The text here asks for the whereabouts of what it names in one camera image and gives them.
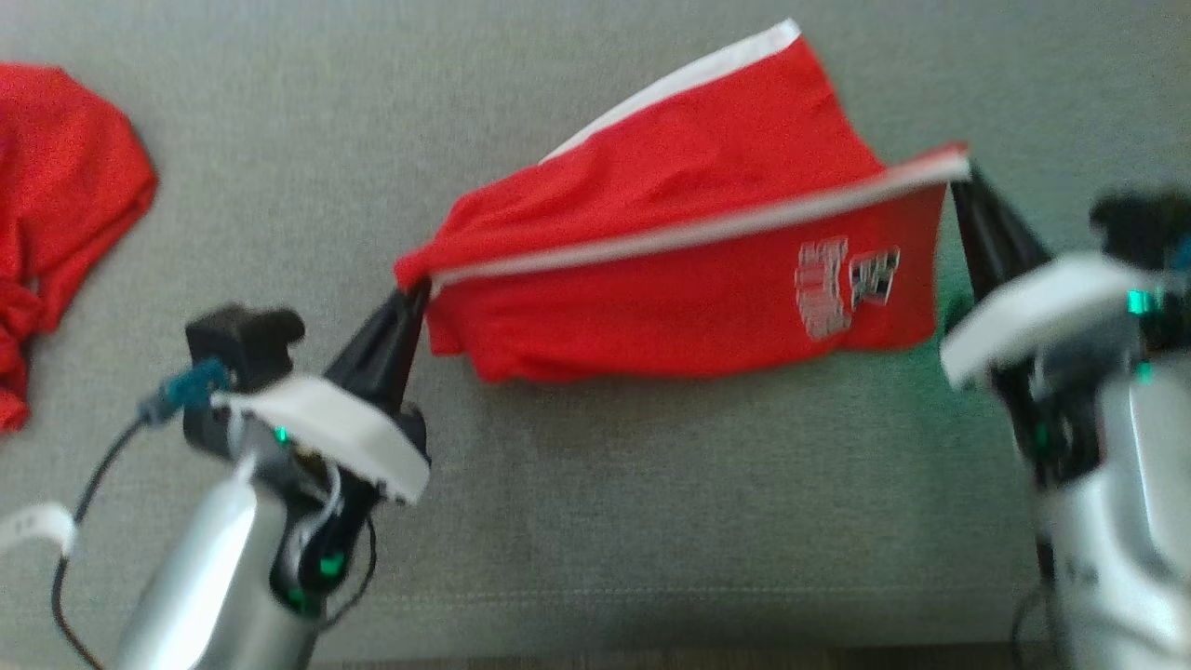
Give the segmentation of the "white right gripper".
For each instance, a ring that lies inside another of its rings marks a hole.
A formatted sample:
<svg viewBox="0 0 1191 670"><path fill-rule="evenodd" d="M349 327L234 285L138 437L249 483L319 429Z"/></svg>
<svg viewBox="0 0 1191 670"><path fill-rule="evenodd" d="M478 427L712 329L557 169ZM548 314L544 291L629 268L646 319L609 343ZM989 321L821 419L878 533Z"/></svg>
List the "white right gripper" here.
<svg viewBox="0 0 1191 670"><path fill-rule="evenodd" d="M953 181L950 194L977 301L941 343L944 378L953 389L1123 313L1134 292L1154 293L1166 284L1161 273L1109 256L1053 259L1024 217L983 175Z"/></svg>

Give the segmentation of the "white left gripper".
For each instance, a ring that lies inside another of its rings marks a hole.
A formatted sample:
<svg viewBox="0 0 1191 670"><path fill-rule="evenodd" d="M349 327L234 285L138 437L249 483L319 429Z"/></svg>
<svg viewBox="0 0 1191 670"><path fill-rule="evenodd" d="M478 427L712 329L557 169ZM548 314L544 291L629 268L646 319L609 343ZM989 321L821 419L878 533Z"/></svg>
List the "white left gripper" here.
<svg viewBox="0 0 1191 670"><path fill-rule="evenodd" d="M430 465L376 408L403 406L431 292L430 278L393 292L328 365L325 378L289 374L260 392L216 392L212 406L280 428L286 442L345 468L384 499L416 505Z"/></svg>

